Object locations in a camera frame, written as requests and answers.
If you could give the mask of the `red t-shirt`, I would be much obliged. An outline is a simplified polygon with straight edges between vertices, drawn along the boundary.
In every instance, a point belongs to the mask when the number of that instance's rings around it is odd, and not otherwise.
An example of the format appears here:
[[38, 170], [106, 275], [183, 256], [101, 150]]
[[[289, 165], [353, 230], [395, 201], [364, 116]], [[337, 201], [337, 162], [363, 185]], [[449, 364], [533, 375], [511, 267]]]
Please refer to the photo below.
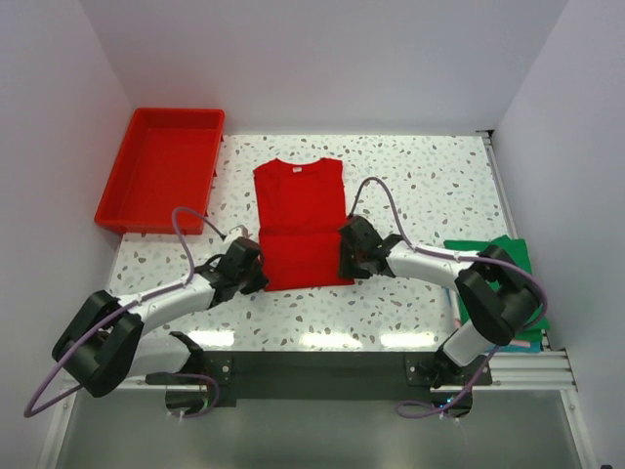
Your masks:
[[274, 159], [254, 170], [267, 291], [352, 285], [339, 277], [347, 221], [343, 163]]

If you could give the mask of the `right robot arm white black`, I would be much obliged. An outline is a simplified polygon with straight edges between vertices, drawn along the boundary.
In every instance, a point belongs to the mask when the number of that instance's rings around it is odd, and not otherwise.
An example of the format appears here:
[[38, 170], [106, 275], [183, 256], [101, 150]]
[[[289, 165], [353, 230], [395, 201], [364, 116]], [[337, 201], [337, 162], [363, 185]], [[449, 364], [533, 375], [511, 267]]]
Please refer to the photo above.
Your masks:
[[368, 220], [352, 216], [339, 229], [339, 276], [422, 280], [453, 291], [468, 320], [434, 354], [410, 366], [410, 377], [429, 386], [455, 384], [487, 364], [485, 354], [510, 343], [547, 305], [533, 276], [495, 244], [482, 251], [454, 251], [411, 244], [404, 234], [381, 237]]

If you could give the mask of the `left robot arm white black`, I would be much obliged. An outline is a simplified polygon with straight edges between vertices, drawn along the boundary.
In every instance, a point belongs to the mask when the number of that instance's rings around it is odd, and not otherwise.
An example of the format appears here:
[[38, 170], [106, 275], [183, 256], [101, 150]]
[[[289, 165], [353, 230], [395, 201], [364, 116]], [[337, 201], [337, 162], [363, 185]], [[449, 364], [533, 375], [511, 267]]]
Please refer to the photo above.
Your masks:
[[216, 259], [216, 265], [194, 268], [192, 278], [160, 288], [125, 297], [104, 290], [91, 294], [55, 344], [53, 359], [91, 396], [109, 394], [131, 375], [140, 342], [149, 332], [268, 284], [261, 246], [249, 238], [235, 238]]

